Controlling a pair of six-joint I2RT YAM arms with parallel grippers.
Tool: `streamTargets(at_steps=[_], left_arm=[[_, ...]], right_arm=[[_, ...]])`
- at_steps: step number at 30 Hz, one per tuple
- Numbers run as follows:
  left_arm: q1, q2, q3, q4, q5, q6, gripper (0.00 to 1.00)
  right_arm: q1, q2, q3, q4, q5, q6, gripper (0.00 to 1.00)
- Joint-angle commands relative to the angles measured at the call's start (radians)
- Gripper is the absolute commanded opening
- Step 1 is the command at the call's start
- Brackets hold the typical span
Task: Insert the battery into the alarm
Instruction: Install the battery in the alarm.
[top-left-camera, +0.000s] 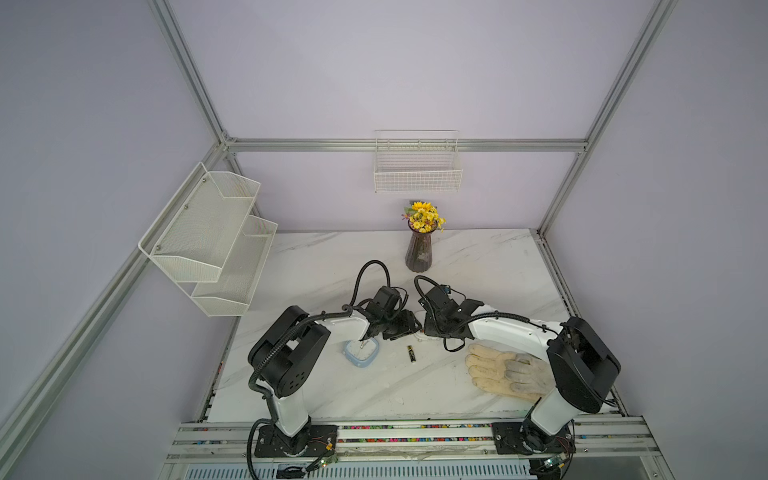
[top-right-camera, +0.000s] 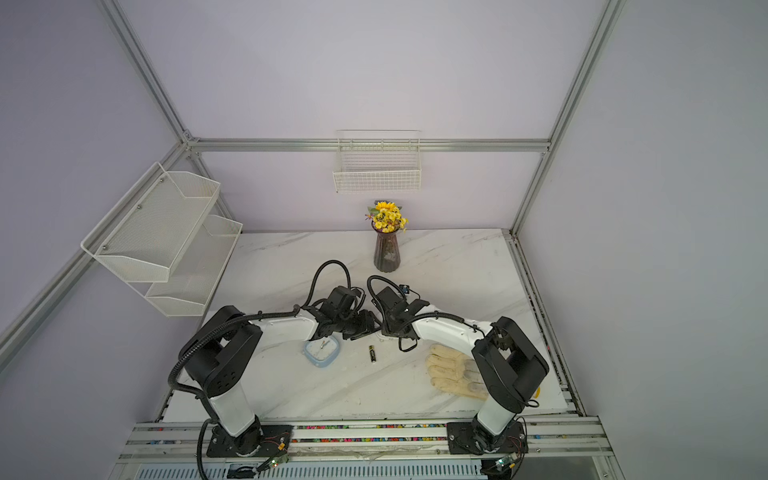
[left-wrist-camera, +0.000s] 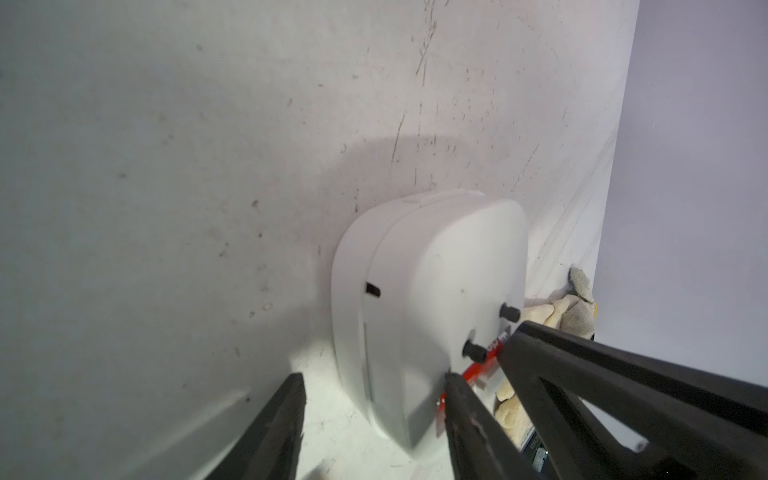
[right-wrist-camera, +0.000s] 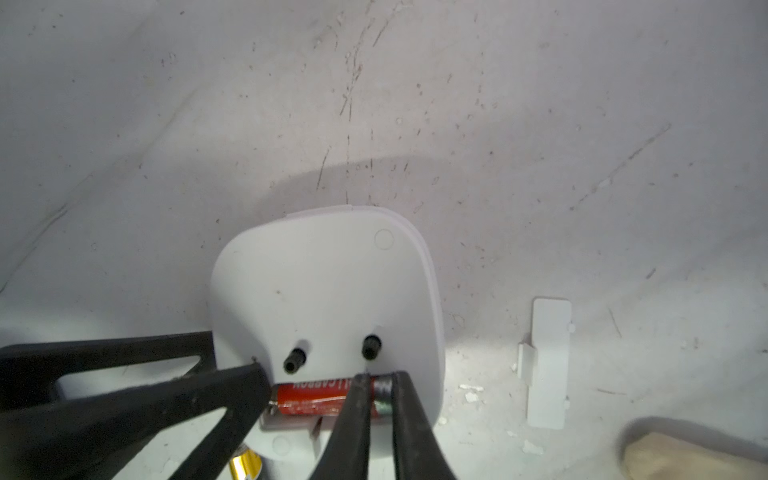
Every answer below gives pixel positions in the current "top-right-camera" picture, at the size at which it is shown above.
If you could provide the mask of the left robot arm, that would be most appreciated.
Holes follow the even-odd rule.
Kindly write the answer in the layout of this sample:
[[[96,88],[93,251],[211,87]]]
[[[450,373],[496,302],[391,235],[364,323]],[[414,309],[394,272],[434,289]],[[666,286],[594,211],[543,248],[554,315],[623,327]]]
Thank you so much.
[[[229,437],[258,436],[260,421],[241,385],[257,348],[335,334],[345,340],[371,335],[380,329],[380,322],[359,304],[363,297],[353,288],[339,286],[325,299],[286,312],[246,314],[225,306],[182,347],[168,384],[198,399]]]

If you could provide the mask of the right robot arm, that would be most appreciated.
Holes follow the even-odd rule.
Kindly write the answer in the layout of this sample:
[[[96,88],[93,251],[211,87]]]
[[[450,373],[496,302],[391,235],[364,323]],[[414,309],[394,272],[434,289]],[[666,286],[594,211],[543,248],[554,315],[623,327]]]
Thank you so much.
[[[427,340],[470,357],[489,398],[473,419],[474,429],[499,437],[526,408],[550,368],[522,328],[502,316],[476,322],[437,309],[425,300],[408,301],[391,287],[372,295],[386,336]]]

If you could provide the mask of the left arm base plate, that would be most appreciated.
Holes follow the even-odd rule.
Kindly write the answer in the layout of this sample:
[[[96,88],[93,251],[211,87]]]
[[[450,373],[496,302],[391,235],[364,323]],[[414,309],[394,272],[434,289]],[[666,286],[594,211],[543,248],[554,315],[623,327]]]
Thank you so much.
[[[206,456],[210,458],[269,458],[288,451],[294,427],[288,424],[254,423],[238,437],[216,424],[212,428]]]

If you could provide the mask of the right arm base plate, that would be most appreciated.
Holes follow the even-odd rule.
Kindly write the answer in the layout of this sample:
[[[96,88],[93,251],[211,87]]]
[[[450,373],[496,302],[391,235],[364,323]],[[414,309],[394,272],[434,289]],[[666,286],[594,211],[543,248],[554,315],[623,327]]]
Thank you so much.
[[[528,451],[527,434],[521,421],[511,421],[498,434],[486,430],[478,421],[446,424],[448,450],[452,455],[522,454]]]

